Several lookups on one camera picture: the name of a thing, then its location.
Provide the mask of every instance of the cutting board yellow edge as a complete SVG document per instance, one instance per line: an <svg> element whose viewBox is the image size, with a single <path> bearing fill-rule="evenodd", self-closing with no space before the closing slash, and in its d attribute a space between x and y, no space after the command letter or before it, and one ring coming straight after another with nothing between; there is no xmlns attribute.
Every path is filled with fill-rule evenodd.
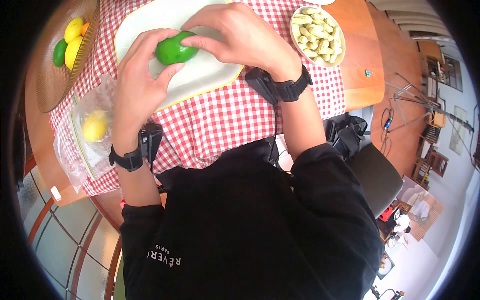
<svg viewBox="0 0 480 300"><path fill-rule="evenodd" d="M125 19L123 19L122 23L123 23L128 17L130 17L132 14L134 14L135 12L139 11L140 9L142 9L142 8L144 8L144 7L147 7L149 4L146 4L146 5L142 6L141 8L136 9L135 11L133 11L132 13L130 13L128 16L125 17ZM117 33L118 33L118 30L117 30L117 32L115 33L114 42L113 42L113 47L115 48L115 59L117 60L117 65L118 65L118 64L119 64L119 58L118 58L118 56L117 56ZM243 68L244 68L244 67L245 67L245 66L242 65L242 67L240 68L240 71L238 72L238 74L235 75L235 77L234 77L231 81L227 82L226 84L222 84L222 85L220 85L220 86L218 86L218 87L215 87L215 88L206 90L206 91L204 91L204 92L195 94L195 95L193 95L193 96L190 96L190 97L188 97L188 98L182 99L182 100L180 100L180 101L178 101L178 102L173 103L173 104L170 105L170 106L167 106L167 107L165 107L165 108L162 108L162 109L157 110L155 113L158 113L158 112L160 112L160 111L162 111L162 110L164 110L164 109L167 109L167 108L169 108L169 107L172 107L172 106L174 106L174 105L177 105L178 103L183 102L183 101L185 101L185 100L191 99L191 98L193 98L193 97L197 97L197 96L199 96L199 95L202 95L202 94L205 94L205 93L208 93L208 92L211 92L211 91L215 91L215 90L217 90L217 89L219 89L219 88L222 88L222 87L224 87L224 86L226 86L226 85L229 85L230 83L234 82L234 81L240 76L240 73L243 71Z"/></svg>

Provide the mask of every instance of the lemon in plastic bag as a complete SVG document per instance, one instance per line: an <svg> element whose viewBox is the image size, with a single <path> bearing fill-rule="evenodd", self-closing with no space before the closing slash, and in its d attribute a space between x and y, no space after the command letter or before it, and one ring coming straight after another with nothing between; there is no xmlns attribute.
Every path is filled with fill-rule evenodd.
<svg viewBox="0 0 480 300"><path fill-rule="evenodd" d="M85 118L82 133L88 142L96 142L105 136L107 129L107 115L103 110L97 109Z"/></svg>

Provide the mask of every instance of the yellow lemon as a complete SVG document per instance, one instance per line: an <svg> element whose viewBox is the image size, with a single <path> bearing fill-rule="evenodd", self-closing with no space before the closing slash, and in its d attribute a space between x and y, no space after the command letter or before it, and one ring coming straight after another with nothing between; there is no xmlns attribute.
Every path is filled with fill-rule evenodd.
<svg viewBox="0 0 480 300"><path fill-rule="evenodd" d="M82 26L84 25L84 21L82 18L76 18L73 19L68 25L67 28L65 29L65 42L69 44L71 41L73 41L74 38L77 36L82 35Z"/></svg>
<svg viewBox="0 0 480 300"><path fill-rule="evenodd" d="M77 58L78 49L80 48L83 39L84 38L81 36L74 38L65 50L65 65L70 70L73 69L73 63L75 62L75 58Z"/></svg>
<svg viewBox="0 0 480 300"><path fill-rule="evenodd" d="M108 129L106 119L107 116L102 110L95 110L85 118L82 132L88 142L99 141L105 136Z"/></svg>

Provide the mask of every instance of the white cutting board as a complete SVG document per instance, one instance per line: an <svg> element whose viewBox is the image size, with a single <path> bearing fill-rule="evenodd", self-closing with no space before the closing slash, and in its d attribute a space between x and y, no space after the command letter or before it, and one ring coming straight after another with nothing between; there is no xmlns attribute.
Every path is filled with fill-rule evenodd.
<svg viewBox="0 0 480 300"><path fill-rule="evenodd" d="M129 14L123 20L115 35L115 53L120 63L137 36L157 28L180 27L201 8L210 4L229 3L228 0L155 0ZM191 30L198 35L222 40L218 30L210 27L197 27ZM156 58L150 61L149 70L153 78L165 68ZM167 99L158 111L190 99L194 96L216 90L237 79L242 65L219 62L212 54L200 50L185 63L168 85Z"/></svg>

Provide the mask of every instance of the hand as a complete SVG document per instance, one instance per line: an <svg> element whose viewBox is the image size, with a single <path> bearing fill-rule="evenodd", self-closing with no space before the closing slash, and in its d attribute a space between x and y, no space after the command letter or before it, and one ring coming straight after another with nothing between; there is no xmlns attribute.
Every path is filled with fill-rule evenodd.
<svg viewBox="0 0 480 300"><path fill-rule="evenodd" d="M181 44L212 53L219 61L259 67L276 82L297 81L301 60L292 47L262 18L243 3L208 5L182 27L191 30L208 26L219 30L223 42L205 36L191 36Z"/></svg>
<svg viewBox="0 0 480 300"><path fill-rule="evenodd" d="M115 152L121 156L137 148L138 131L167 98L170 80L184 66L183 63L170 65L157 79L153 79L148 70L157 44L178 33L174 29L141 33L119 65L112 140Z"/></svg>

